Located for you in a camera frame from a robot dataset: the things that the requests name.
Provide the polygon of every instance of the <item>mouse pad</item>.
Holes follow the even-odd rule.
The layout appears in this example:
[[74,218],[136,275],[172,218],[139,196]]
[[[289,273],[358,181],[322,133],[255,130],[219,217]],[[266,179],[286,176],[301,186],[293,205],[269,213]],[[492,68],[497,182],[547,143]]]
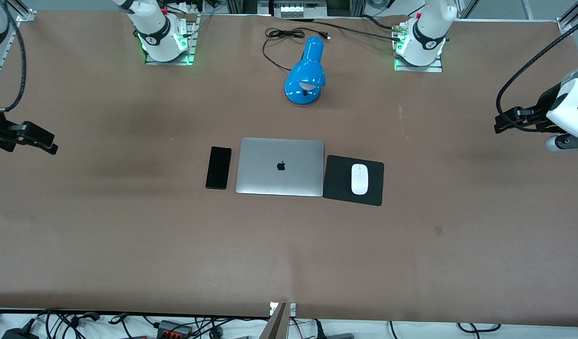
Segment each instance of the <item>mouse pad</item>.
[[[355,163],[362,163],[369,170],[369,190],[363,195],[352,193],[352,165]],[[328,156],[323,198],[381,206],[384,168],[382,162]]]

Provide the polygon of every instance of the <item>computer mouse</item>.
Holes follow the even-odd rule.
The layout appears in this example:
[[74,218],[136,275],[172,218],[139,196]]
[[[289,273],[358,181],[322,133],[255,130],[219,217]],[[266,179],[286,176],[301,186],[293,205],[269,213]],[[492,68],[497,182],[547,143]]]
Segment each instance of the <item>computer mouse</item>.
[[352,193],[363,195],[369,190],[369,169],[362,163],[352,165]]

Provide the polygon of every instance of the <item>laptop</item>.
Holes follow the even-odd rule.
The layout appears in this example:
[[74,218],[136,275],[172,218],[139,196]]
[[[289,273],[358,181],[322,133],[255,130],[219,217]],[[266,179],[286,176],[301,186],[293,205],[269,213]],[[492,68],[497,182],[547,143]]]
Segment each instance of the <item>laptop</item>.
[[237,193],[322,197],[325,143],[244,137]]

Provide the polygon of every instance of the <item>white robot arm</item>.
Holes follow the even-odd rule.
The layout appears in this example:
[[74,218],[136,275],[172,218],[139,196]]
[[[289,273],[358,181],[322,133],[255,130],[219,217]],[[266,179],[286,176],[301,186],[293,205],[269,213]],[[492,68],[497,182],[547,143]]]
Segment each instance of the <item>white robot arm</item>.
[[158,62],[173,60],[188,47],[186,20],[164,15],[156,0],[112,0],[128,15],[145,52]]
[[513,107],[496,116],[496,134],[515,127],[532,131],[559,133],[549,137],[545,147],[551,152],[578,150],[578,69],[572,71],[561,83],[540,95],[536,105],[524,109]]
[[[156,0],[112,1],[128,15],[143,48],[154,60],[168,62],[186,50],[188,44],[183,36],[186,21],[172,13],[164,15]],[[7,37],[8,30],[7,16],[0,6],[0,44]]]
[[426,0],[420,17],[400,24],[408,31],[403,41],[396,44],[396,54],[415,66],[430,65],[442,53],[446,33],[457,13],[455,0]]

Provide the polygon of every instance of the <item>desk lamp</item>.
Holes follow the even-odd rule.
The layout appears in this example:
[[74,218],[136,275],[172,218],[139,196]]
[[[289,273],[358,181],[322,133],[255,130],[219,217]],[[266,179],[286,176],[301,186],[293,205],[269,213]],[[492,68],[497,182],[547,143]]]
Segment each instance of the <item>desk lamp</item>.
[[285,95],[292,103],[308,105],[319,98],[321,87],[326,83],[321,65],[324,48],[324,41],[317,36],[306,40],[302,60],[291,69],[285,81]]

